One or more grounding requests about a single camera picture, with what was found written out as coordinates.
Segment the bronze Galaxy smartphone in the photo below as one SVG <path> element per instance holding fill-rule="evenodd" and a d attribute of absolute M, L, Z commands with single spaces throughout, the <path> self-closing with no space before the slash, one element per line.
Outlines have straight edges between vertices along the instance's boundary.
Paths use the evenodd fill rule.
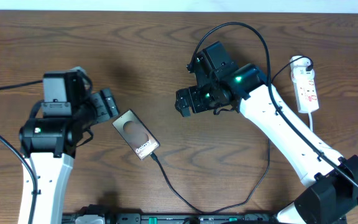
<path fill-rule="evenodd" d="M 112 125 L 141 161 L 160 147 L 159 141 L 131 109 Z"/>

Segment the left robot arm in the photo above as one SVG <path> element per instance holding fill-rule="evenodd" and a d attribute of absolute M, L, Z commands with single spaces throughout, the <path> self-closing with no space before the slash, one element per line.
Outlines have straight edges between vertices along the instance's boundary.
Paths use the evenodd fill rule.
<path fill-rule="evenodd" d="M 92 92 L 85 70 L 44 74 L 44 99 L 19 131 L 23 168 L 19 223 L 61 223 L 76 148 L 85 132 L 119 115 L 110 89 Z"/>

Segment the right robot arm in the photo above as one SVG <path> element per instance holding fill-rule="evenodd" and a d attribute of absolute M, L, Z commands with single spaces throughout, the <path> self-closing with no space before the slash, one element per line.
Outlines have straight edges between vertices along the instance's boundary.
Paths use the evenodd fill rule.
<path fill-rule="evenodd" d="M 334 223 L 358 206 L 358 157 L 345 159 L 282 101 L 260 68 L 239 67 L 215 42 L 193 60 L 197 84 L 176 92 L 183 117 L 232 105 L 280 150 L 306 190 L 279 211 L 280 223 Z"/>

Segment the white USB charger adapter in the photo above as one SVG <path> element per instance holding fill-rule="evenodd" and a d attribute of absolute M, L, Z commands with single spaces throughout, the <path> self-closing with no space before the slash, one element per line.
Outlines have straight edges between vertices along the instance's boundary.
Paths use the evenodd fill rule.
<path fill-rule="evenodd" d="M 294 76 L 312 76 L 314 63 L 307 56 L 296 55 L 290 59 L 291 73 Z"/>

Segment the white power strip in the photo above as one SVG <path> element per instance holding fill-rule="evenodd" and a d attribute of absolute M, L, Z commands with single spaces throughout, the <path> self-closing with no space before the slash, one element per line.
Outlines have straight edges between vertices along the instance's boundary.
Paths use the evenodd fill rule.
<path fill-rule="evenodd" d="M 299 113 L 312 113 L 319 109 L 318 96 L 314 82 L 314 70 L 306 71 L 304 67 L 296 67 L 291 71 L 296 104 Z"/>

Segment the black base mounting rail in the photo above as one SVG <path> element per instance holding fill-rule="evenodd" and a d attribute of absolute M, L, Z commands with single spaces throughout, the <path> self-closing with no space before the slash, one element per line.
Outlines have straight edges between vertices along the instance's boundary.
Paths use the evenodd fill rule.
<path fill-rule="evenodd" d="M 158 214 L 139 214 L 139 213 L 116 213 L 106 215 L 105 221 L 96 223 L 116 223 L 116 224 L 182 224 L 182 223 L 278 223 L 275 218 L 266 214 L 247 214 L 247 215 L 158 215 Z"/>

